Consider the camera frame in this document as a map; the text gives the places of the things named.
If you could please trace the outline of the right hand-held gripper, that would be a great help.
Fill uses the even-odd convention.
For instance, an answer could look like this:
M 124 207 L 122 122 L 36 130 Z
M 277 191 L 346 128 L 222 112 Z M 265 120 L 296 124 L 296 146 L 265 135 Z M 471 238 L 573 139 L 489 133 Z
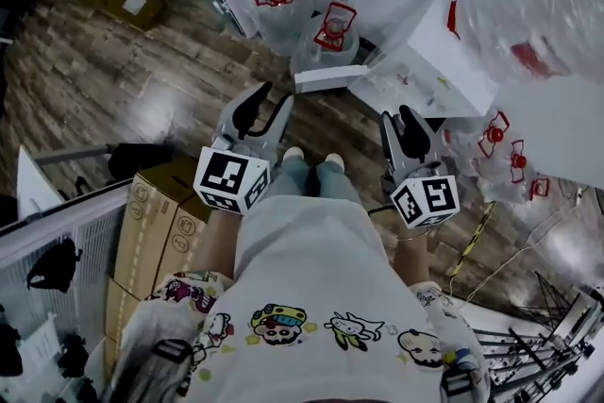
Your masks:
M 407 228 L 431 228 L 460 211 L 454 176 L 440 157 L 441 142 L 436 138 L 442 118 L 427 120 L 407 105 L 399 107 L 403 126 L 400 140 L 394 117 L 383 111 L 379 129 L 388 168 L 384 175 L 384 197 Z M 405 156 L 419 165 L 405 167 Z

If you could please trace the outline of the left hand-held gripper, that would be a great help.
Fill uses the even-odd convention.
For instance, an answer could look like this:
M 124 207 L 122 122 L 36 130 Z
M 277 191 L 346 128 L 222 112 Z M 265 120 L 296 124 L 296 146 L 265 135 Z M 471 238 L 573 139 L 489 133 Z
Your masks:
M 260 105 L 272 88 L 271 81 L 256 84 L 224 107 L 221 127 L 212 144 L 202 148 L 193 181 L 205 205 L 246 214 L 268 190 L 294 107 L 294 96 L 284 95 L 264 127 L 253 131 Z

